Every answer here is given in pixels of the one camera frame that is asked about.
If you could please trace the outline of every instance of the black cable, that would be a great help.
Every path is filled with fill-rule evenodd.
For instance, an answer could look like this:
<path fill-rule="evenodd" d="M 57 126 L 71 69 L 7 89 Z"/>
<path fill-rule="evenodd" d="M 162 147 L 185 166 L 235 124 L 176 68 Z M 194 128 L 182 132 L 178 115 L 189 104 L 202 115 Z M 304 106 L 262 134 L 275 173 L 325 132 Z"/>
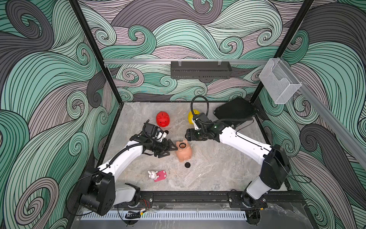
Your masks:
<path fill-rule="evenodd" d="M 195 100 L 196 98 L 198 98 L 198 97 L 203 98 L 203 99 L 206 101 L 206 104 L 207 104 L 207 112 L 206 112 L 206 116 L 208 116 L 208 111 L 209 111 L 209 102 L 208 102 L 208 100 L 207 100 L 204 96 L 202 96 L 202 95 L 196 95 L 196 96 L 192 99 L 192 101 L 191 101 L 191 112 L 192 112 L 192 114 L 193 114 L 194 120 L 197 120 L 197 121 L 199 121 L 200 123 L 203 123 L 203 124 L 214 124 L 214 123 L 216 123 L 216 122 L 218 122 L 218 121 L 241 122 L 241 121 L 250 121 L 250 120 L 252 120 L 252 118 L 242 118 L 242 119 L 235 119 L 235 118 L 222 118 L 222 119 L 218 119 L 218 120 L 213 121 L 213 122 L 204 122 L 204 121 L 200 120 L 200 119 L 197 117 L 197 115 L 194 113 L 194 111 L 193 111 L 193 103 L 194 103 L 194 100 Z"/>
<path fill-rule="evenodd" d="M 102 169 L 102 170 L 99 170 L 99 171 L 97 171 L 97 172 L 95 172 L 95 173 L 92 173 L 92 174 L 90 174 L 90 175 L 87 175 L 87 176 L 85 176 L 85 177 L 82 177 L 82 178 L 80 178 L 77 182 L 75 182 L 72 186 L 71 186 L 71 188 L 69 189 L 69 191 L 67 192 L 67 195 L 66 195 L 66 198 L 65 198 L 65 207 L 66 207 L 66 210 L 67 210 L 67 212 L 70 214 L 70 215 L 74 215 L 74 216 L 83 216 L 83 215 L 88 215 L 88 214 L 90 214 L 90 213 L 92 213 L 93 211 L 91 211 L 91 212 L 88 212 L 88 213 L 85 213 L 85 214 L 72 214 L 71 212 L 70 212 L 70 210 L 68 209 L 68 207 L 67 207 L 67 200 L 68 200 L 68 196 L 70 195 L 70 192 L 71 192 L 71 190 L 72 190 L 72 188 L 79 182 L 79 181 L 81 181 L 82 179 L 84 179 L 84 178 L 86 178 L 86 177 L 89 177 L 89 176 L 93 176 L 93 175 L 95 175 L 95 174 L 97 174 L 97 173 L 99 173 L 99 172 L 102 172 L 103 170 L 105 170 L 105 169 L 107 169 L 107 168 L 109 168 L 109 166 L 107 166 L 107 167 L 105 167 L 104 169 Z"/>
<path fill-rule="evenodd" d="M 245 127 L 248 127 L 248 126 L 250 126 L 251 124 L 253 124 L 254 119 L 252 118 L 251 120 L 252 120 L 252 122 L 251 122 L 251 123 L 249 123 L 248 125 L 246 125 L 246 126 L 244 126 L 244 127 L 240 128 L 239 130 L 242 130 L 242 129 L 244 129 Z"/>
<path fill-rule="evenodd" d="M 204 97 L 204 96 L 202 96 L 202 95 L 196 95 L 193 99 L 192 99 L 192 101 L 191 101 L 191 112 L 192 112 L 192 115 L 193 115 L 193 117 L 197 120 L 197 116 L 196 116 L 196 114 L 194 113 L 194 111 L 193 111 L 193 103 L 194 103 L 194 100 L 195 99 L 197 99 L 198 97 L 200 97 L 200 98 L 203 98 L 205 101 L 206 101 L 206 104 L 207 104 L 207 111 L 206 111 L 206 116 L 208 116 L 208 111 L 209 111 L 209 108 L 210 108 L 210 105 L 209 105 L 209 102 L 208 102 L 208 100 L 206 99 L 206 97 Z"/>
<path fill-rule="evenodd" d="M 275 155 L 273 155 L 273 157 L 279 162 L 279 164 L 282 166 L 282 168 L 285 170 L 285 167 L 283 167 L 283 165 L 282 165 L 282 163 L 280 162 L 280 160 L 275 156 Z M 285 170 L 285 172 L 287 173 L 287 177 L 289 177 L 289 178 L 291 178 L 291 179 L 293 179 L 292 177 L 296 177 L 296 176 L 298 176 L 298 177 L 304 177 L 304 178 L 307 178 L 307 179 L 309 179 L 309 181 L 307 181 L 307 182 L 305 182 L 305 181 L 299 181 L 299 180 L 296 180 L 296 179 L 293 179 L 294 181 L 297 181 L 297 182 L 299 182 L 299 183 L 303 183 L 303 184 L 309 184 L 309 183 L 311 183 L 312 182 L 312 179 L 310 178 L 310 177 L 307 177 L 307 176 L 305 176 L 305 175 L 290 175 L 290 174 L 288 174 L 288 172 Z"/>
<path fill-rule="evenodd" d="M 307 178 L 309 179 L 309 181 L 299 181 L 299 180 L 296 180 L 296 179 L 293 179 L 292 177 L 304 177 L 304 178 Z M 288 175 L 287 177 L 293 179 L 294 181 L 297 181 L 299 183 L 303 183 L 303 184 L 310 184 L 312 182 L 312 179 L 310 177 L 307 177 L 305 175 Z"/>
<path fill-rule="evenodd" d="M 118 216 L 122 219 L 121 215 L 119 214 L 118 207 L 117 207 L 117 213 L 118 213 Z"/>

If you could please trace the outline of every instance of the clear plastic holder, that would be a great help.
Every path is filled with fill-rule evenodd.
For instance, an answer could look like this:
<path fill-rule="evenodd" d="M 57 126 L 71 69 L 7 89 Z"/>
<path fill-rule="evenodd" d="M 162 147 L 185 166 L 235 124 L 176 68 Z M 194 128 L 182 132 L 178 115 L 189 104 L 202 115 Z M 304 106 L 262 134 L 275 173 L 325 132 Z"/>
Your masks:
<path fill-rule="evenodd" d="M 290 65 L 280 58 L 271 58 L 259 75 L 275 104 L 285 104 L 301 87 Z"/>

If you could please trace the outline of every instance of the gray swirl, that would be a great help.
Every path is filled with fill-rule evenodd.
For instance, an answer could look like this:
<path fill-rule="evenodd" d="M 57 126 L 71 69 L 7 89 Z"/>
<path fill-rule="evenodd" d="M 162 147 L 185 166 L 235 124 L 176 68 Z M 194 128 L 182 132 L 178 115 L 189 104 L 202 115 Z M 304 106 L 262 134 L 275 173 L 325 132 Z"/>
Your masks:
<path fill-rule="evenodd" d="M 47 51 L 54 42 L 53 30 L 46 16 L 33 3 L 27 0 L 9 0 L 5 6 L 6 14 L 14 26 L 25 37 L 0 31 L 0 96 L 10 71 L 23 57 L 40 51 Z M 23 15 L 31 15 L 40 23 L 22 21 Z"/>
<path fill-rule="evenodd" d="M 59 186 L 57 185 L 57 182 L 50 177 L 43 177 L 36 180 L 23 193 L 15 209 L 15 220 L 17 224 L 28 225 L 32 223 L 36 218 L 38 218 L 38 215 L 41 213 L 44 203 L 42 197 L 36 197 L 30 202 L 27 207 L 27 211 L 31 211 L 33 209 L 30 214 L 24 212 L 24 207 L 27 203 L 28 198 L 35 191 L 42 188 L 46 188 L 49 191 L 49 204 L 42 217 L 37 221 L 32 229 L 43 229 L 46 226 L 48 219 L 51 216 L 52 211 L 54 210 L 57 204 L 57 200 L 59 198 Z"/>

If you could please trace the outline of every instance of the aluminum rail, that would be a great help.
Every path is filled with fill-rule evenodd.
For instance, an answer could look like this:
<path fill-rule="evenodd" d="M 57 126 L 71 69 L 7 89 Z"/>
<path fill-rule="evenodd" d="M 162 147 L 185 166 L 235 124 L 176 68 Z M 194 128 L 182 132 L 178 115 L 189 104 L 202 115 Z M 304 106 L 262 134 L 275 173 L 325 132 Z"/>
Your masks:
<path fill-rule="evenodd" d="M 228 61 L 233 64 L 245 65 L 265 65 L 269 59 L 264 60 L 247 60 L 247 59 L 104 59 L 104 64 L 171 64 L 172 61 Z"/>

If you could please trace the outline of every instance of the pink block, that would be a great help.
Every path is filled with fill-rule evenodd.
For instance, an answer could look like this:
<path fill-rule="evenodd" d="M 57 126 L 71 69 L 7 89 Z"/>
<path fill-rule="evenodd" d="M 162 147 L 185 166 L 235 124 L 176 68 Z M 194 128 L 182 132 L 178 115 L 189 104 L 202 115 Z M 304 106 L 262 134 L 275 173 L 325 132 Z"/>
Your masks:
<path fill-rule="evenodd" d="M 167 177 L 167 173 L 165 172 L 165 170 L 161 170 L 161 171 L 157 172 L 156 175 L 158 175 L 159 177 L 156 178 L 156 180 L 154 180 L 155 182 L 165 180 Z"/>

